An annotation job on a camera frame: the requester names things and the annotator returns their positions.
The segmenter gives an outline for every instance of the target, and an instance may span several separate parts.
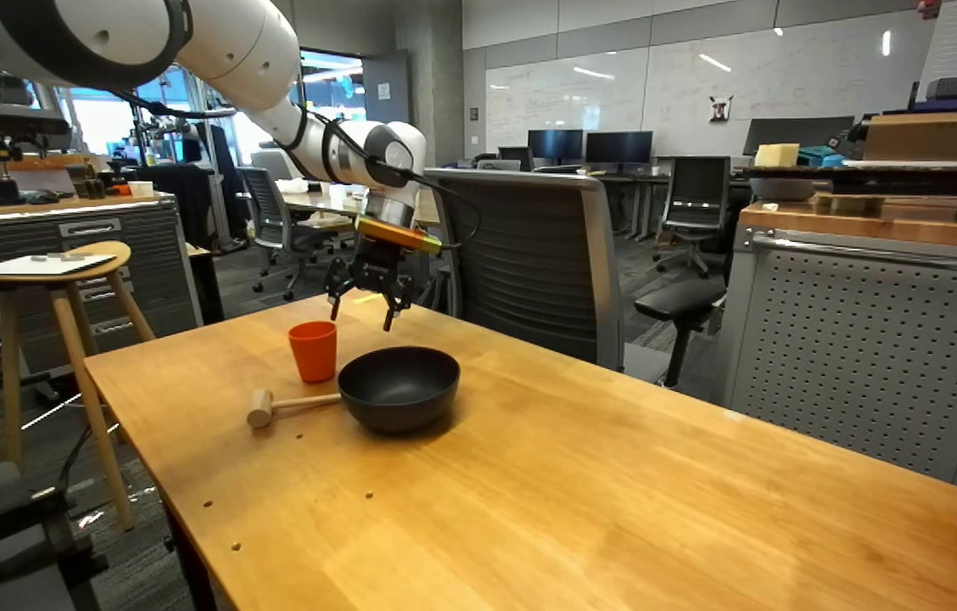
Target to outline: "orange cup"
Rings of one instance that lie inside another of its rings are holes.
[[[325,383],[337,377],[337,322],[312,320],[291,327],[289,350],[294,354],[304,383]]]

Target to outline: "gray carpet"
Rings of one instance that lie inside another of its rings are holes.
[[[251,290],[261,255],[254,248],[234,251],[214,262],[225,315],[245,315],[269,306],[281,306],[283,274],[269,274],[261,290]],[[625,339],[628,339],[628,373],[657,379],[666,370],[666,354],[671,347],[671,328],[666,322],[654,322],[641,312],[635,312],[632,299],[636,290],[648,290],[662,286],[666,279],[654,270],[651,262],[651,241],[619,241],[617,245],[617,282],[619,282],[619,320],[625,320]],[[316,296],[320,279],[297,279],[294,296]],[[715,392],[715,379],[693,377],[693,370],[709,370],[709,339],[702,339],[696,350],[689,350],[686,358],[686,390],[696,390],[702,396]],[[41,396],[32,387],[22,390],[25,416],[41,414],[47,396]],[[22,478],[30,489],[45,489],[58,478],[59,465],[67,460],[77,435],[81,435],[81,409],[67,406],[38,426],[22,435],[25,444],[25,465]],[[158,611],[182,611],[188,608],[176,555],[168,552],[168,525],[162,519],[158,493],[153,489],[148,476],[135,460],[135,453],[119,444],[126,476],[130,476],[130,495],[135,499],[135,528],[114,534],[105,517],[105,489],[99,483],[94,448],[85,442],[72,465],[72,484],[67,495],[74,503],[74,519],[85,534],[90,534],[94,552],[107,559],[107,570],[99,574],[94,594],[105,611],[139,611],[139,608],[158,608]]]

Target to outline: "wooden table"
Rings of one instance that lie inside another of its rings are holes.
[[[251,435],[301,387],[304,299],[102,354],[89,370],[236,608],[957,608],[957,489],[381,296],[338,358],[454,354],[441,435],[338,406]]]

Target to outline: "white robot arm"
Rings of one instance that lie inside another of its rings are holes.
[[[171,62],[247,113],[301,174],[412,204],[424,136],[291,104],[301,50],[272,0],[0,0],[0,70],[130,95]]]

